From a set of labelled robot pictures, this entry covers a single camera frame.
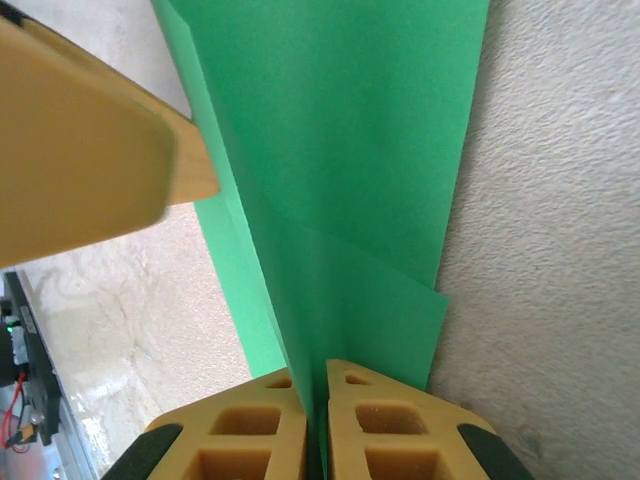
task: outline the green sheet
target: green sheet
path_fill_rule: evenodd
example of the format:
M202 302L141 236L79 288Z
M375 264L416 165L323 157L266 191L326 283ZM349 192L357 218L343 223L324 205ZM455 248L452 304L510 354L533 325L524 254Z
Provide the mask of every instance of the green sheet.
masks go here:
M286 361L314 439L327 358L424 388L488 0L154 5L220 178L196 209L252 373Z

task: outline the yellow wooden piece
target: yellow wooden piece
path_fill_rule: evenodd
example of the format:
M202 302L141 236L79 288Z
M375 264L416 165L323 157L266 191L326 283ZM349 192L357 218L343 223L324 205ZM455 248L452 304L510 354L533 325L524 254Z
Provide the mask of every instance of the yellow wooden piece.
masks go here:
M0 18L0 267L153 224L175 151L162 118Z
M183 430L149 480L302 480L307 418L286 369L158 417Z
M193 202L212 197L220 191L218 178L200 131L191 121L106 63L40 23L25 19L23 28L79 67L121 89L132 99L162 117L173 129L177 137L177 151L169 203Z
M342 360L329 360L333 480L486 480L457 431L477 415Z

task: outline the textured white wall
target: textured white wall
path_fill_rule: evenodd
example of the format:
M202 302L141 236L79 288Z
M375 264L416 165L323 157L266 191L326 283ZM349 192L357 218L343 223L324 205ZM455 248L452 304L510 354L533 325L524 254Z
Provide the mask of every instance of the textured white wall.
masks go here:
M145 1L14 3L187 109ZM491 9L440 277L451 307L432 387L486 416L541 480L640 479L639 47L638 0L494 0ZM90 352L65 354L69 340L53 333L71 328L65 295L80 281L94 289L87 294L107 299L122 275L113 266L92 265L138 251L148 262L145 275L153 277L154 300L142 312L145 348L173 345L175 361L189 358L191 378L167 375L151 389L142 386L132 399L123 397L120 410L110 397L115 406L98 417L99 438L118 444L103 453L105 461L149 415L247 375L193 220L193 210L180 207L169 223L113 247L87 247L29 267L35 284L55 280L39 293L59 311L42 315L61 363L71 368L74 358ZM193 244L184 245L175 228ZM189 268L180 267L181 258L192 262ZM133 291L134 274L125 278ZM127 308L125 316L141 314L133 303ZM183 322L215 325L212 334L225 340L203 353L211 342L200 337L190 349L193 340L165 321L180 308ZM90 321L96 335L114 341L109 315ZM124 341L139 354L135 342ZM145 355L141 375L152 369L160 378L162 368L145 364ZM82 387L71 376L67 384ZM141 396L158 405L135 419L118 413Z
M436 393L539 479L640 478L640 2L494 0Z

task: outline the white stucco wall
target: white stucco wall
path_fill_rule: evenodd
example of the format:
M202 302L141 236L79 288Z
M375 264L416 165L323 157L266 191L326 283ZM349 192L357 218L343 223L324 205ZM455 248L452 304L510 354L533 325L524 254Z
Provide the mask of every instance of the white stucco wall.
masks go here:
M187 108L146 1L13 3ZM541 480L640 479L639 107L640 1L494 0L439 281L451 306L431 384L491 421ZM175 229L192 235L188 245ZM115 266L95 267L109 258ZM247 378L191 207L28 271L76 400L100 381L73 377L78 358L92 365L88 344L70 338L85 331L97 336L91 344L115 342L137 358L111 371L155 379L79 404L103 464L157 412ZM151 301L141 310L129 295L108 313L112 286ZM167 324L177 314L180 334ZM108 326L141 315L142 338ZM172 367L183 357L188 376ZM109 372L107 363L95 365ZM149 408L132 407L141 398Z

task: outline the red wire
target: red wire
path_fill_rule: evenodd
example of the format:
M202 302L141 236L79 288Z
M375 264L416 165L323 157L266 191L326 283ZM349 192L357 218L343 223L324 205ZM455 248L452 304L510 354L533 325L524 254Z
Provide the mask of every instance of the red wire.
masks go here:
M4 414L4 418L2 419L2 446L6 449L9 448L9 445L7 444L7 440L11 439L11 417L13 417L13 407L16 405L16 402L18 401L18 395L20 395L20 391L22 390L22 383L24 382L24 379L27 376L24 373L21 373L20 376L18 377L18 386L16 388L15 393L13 394L13 400L11 400L11 404L9 405L9 408L7 409L7 411ZM8 439L5 438L4 434L5 431L8 434Z

